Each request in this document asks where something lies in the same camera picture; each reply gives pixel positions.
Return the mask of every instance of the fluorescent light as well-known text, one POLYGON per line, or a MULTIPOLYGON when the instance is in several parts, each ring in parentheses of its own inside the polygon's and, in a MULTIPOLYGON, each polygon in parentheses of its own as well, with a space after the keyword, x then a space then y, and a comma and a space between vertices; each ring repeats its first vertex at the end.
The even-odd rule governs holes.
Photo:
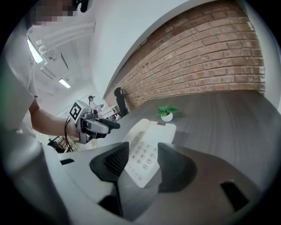
POLYGON ((36 51, 32 43, 30 42, 29 39, 27 39, 27 43, 29 46, 29 49, 31 51, 32 56, 34 57, 34 60, 36 63, 41 63, 43 61, 42 57, 39 55, 39 53, 36 51))
POLYGON ((66 88, 70 88, 70 85, 69 85, 68 83, 66 83, 64 79, 60 79, 59 82, 60 82, 63 86, 65 86, 66 88))

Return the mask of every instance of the ceiling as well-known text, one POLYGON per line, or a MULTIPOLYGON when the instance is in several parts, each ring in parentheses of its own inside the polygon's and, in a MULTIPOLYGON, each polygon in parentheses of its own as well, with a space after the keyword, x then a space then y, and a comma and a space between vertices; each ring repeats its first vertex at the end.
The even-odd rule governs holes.
POLYGON ((38 40, 51 43, 59 40, 54 47, 54 60, 43 61, 35 66, 35 83, 38 92, 38 100, 44 96, 54 96, 69 91, 58 81, 63 78, 71 87, 78 86, 85 81, 91 81, 92 72, 90 68, 90 40, 94 35, 94 29, 84 29, 85 26, 95 26, 93 2, 91 9, 85 13, 78 12, 72 17, 59 17, 57 21, 48 22, 47 25, 32 27, 28 36, 33 46, 39 52, 38 40), (40 70, 43 66, 49 73, 40 70))

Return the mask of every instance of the red brick wall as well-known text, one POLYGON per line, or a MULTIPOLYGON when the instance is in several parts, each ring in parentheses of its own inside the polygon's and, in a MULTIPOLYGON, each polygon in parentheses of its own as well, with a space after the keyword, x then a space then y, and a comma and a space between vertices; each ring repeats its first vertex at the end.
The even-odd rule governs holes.
POLYGON ((248 17, 234 1, 215 1, 188 10, 154 31, 109 87, 116 105, 121 87, 133 110, 145 101, 207 91, 264 92, 259 42, 248 17))

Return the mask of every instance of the gray countertop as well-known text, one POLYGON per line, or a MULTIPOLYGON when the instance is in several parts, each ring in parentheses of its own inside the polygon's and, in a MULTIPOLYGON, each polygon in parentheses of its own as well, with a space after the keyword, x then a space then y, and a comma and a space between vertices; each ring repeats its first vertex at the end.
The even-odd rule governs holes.
POLYGON ((122 142, 141 119, 161 122, 161 105, 174 105, 181 113, 173 144, 218 156, 235 166, 265 190, 281 158, 281 115, 256 91, 226 91, 159 98, 145 102, 118 121, 98 146, 122 142))

